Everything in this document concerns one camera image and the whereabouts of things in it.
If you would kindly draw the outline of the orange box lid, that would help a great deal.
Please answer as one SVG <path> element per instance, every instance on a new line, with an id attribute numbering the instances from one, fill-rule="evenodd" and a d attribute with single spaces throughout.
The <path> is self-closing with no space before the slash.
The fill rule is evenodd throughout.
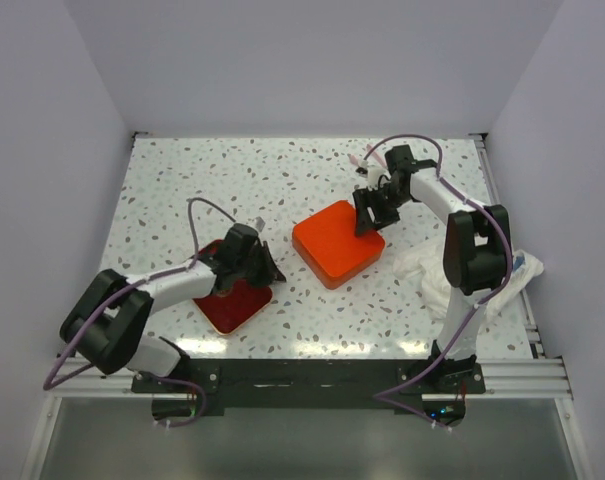
<path id="1" fill-rule="evenodd" d="M 293 227 L 292 244 L 316 277 L 336 289 L 374 264 L 385 240 L 375 231 L 355 235 L 356 210 L 341 200 Z"/>

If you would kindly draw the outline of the orange compartment cookie box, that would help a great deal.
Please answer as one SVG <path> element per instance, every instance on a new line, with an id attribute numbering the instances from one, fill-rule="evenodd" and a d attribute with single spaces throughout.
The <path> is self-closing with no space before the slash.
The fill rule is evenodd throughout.
<path id="1" fill-rule="evenodd" d="M 377 233 L 356 237 L 294 236 L 293 247 L 324 287 L 334 290 L 377 262 L 386 246 Z"/>

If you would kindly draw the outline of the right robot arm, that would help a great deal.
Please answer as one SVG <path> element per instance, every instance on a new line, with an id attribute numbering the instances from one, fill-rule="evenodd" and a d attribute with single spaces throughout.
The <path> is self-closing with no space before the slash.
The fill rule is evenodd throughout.
<path id="1" fill-rule="evenodd" d="M 442 174 L 444 151 L 418 160 L 409 145 L 392 147 L 380 167 L 349 158 L 367 185 L 353 192 L 354 233 L 362 237 L 397 223 L 408 202 L 428 207 L 446 227 L 443 271 L 451 291 L 445 321 L 422 371 L 394 387 L 395 392 L 428 381 L 451 392 L 473 369 L 477 336 L 489 301 L 513 272 L 509 215 L 501 205 L 485 205 L 456 188 Z"/>

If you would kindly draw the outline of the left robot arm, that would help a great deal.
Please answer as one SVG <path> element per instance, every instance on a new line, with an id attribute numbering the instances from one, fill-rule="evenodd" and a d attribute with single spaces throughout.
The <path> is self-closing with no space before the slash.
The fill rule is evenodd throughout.
<path id="1" fill-rule="evenodd" d="M 123 368 L 149 371 L 165 391 L 178 392 L 188 383 L 189 368 L 170 342 L 143 338 L 148 319 L 238 282 L 259 289 L 285 280 L 258 231 L 236 223 L 177 267 L 145 275 L 99 272 L 62 323 L 60 337 L 105 375 Z"/>

